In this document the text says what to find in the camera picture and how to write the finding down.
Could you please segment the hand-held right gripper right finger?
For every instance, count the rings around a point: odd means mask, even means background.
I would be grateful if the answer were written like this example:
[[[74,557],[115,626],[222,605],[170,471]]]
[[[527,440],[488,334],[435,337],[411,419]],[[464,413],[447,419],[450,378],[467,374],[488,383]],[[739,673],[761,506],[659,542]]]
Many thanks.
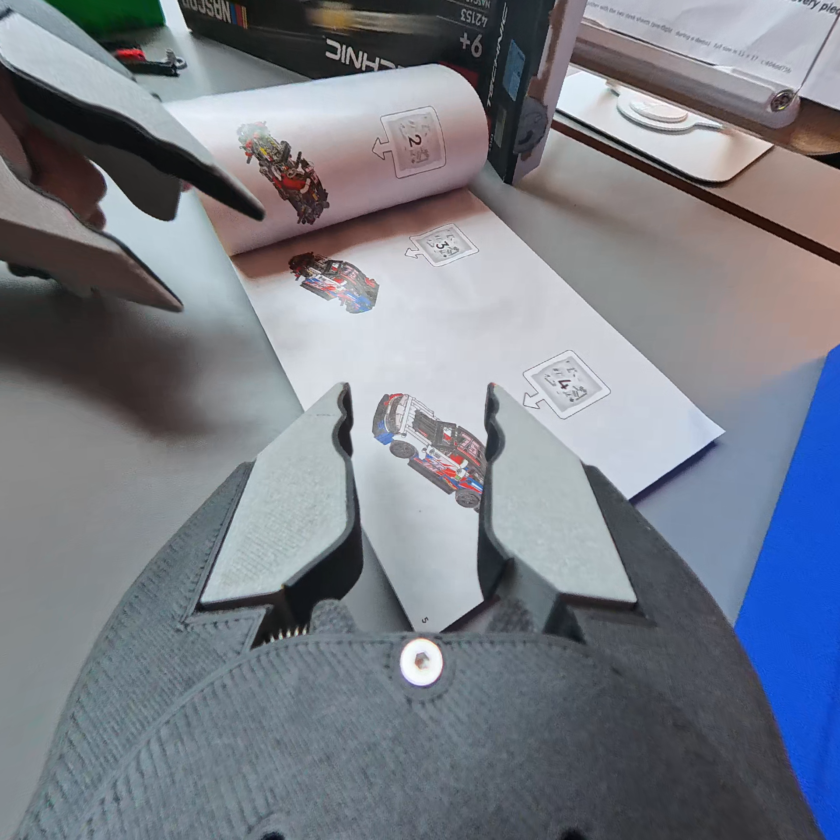
[[[478,583],[492,619],[518,605],[538,633],[582,640],[573,606],[637,604],[585,467],[496,383],[485,427]]]

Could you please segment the white paper sheet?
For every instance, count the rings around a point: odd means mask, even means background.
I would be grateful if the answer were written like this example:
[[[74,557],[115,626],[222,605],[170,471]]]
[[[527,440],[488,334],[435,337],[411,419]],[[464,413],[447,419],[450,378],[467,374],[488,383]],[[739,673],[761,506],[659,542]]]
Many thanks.
[[[839,108],[838,1],[590,1],[616,32]]]

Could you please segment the person's left hand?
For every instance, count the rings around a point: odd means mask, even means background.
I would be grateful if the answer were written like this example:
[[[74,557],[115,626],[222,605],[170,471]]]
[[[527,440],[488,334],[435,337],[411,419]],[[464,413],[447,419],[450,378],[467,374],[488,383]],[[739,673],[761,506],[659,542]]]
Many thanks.
[[[11,77],[1,69],[2,156],[14,171],[56,196],[90,226],[102,230],[100,203],[107,185],[99,169],[31,123]]]

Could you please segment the silver monitor stand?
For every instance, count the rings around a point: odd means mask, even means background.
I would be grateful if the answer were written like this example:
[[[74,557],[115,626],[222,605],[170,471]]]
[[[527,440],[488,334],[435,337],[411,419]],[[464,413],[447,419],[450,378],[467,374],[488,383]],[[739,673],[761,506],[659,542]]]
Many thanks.
[[[800,109],[799,78],[776,80],[734,58],[720,65],[592,20],[577,39],[579,69],[563,84],[557,114],[700,183],[728,182],[772,148],[732,119],[777,130]]]

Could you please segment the black toy car box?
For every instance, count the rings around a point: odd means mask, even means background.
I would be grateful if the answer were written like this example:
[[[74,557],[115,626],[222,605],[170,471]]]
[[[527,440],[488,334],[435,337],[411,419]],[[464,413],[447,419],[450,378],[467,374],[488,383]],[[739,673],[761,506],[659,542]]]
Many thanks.
[[[194,34],[310,78],[441,64],[476,89],[488,161],[539,166],[586,1],[180,1]]]

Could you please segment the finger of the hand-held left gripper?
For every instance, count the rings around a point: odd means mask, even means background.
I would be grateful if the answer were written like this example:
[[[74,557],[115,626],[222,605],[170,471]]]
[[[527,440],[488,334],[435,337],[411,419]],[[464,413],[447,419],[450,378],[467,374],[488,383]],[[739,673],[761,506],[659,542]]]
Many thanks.
[[[42,272],[79,295],[103,295],[172,312],[181,300],[130,249],[82,222],[1,162],[1,259]]]
[[[182,185],[257,221],[264,207],[107,50],[46,2],[2,2],[2,65],[37,124],[91,158],[143,213],[171,221]]]

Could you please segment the white instruction booklet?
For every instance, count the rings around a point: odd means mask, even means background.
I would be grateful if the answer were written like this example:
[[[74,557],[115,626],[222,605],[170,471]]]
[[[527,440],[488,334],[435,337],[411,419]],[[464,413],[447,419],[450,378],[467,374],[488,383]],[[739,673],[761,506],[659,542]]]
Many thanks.
[[[480,603],[489,382],[626,497],[722,434],[468,189],[487,124],[454,70],[166,107],[266,210],[202,197],[302,406],[350,384],[364,530],[416,630]]]

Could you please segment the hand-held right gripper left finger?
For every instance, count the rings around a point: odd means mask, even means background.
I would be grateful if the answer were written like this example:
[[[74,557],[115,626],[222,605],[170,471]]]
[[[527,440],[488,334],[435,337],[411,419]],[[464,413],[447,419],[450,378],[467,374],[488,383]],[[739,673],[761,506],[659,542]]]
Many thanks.
[[[363,570],[352,425],[350,386],[339,383],[259,453],[202,607],[313,607],[350,592]]]

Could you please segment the blue mat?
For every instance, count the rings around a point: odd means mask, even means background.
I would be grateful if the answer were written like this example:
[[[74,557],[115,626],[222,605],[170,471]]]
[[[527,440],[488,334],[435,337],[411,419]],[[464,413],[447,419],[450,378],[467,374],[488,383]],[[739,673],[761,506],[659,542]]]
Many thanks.
[[[736,622],[794,773],[839,838],[839,349],[826,357]]]

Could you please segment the green box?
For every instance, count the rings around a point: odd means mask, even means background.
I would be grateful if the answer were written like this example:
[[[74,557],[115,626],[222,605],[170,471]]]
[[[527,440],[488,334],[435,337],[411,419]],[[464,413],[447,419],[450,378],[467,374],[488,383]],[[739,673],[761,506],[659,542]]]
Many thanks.
[[[159,1],[48,1],[91,35],[165,25]]]

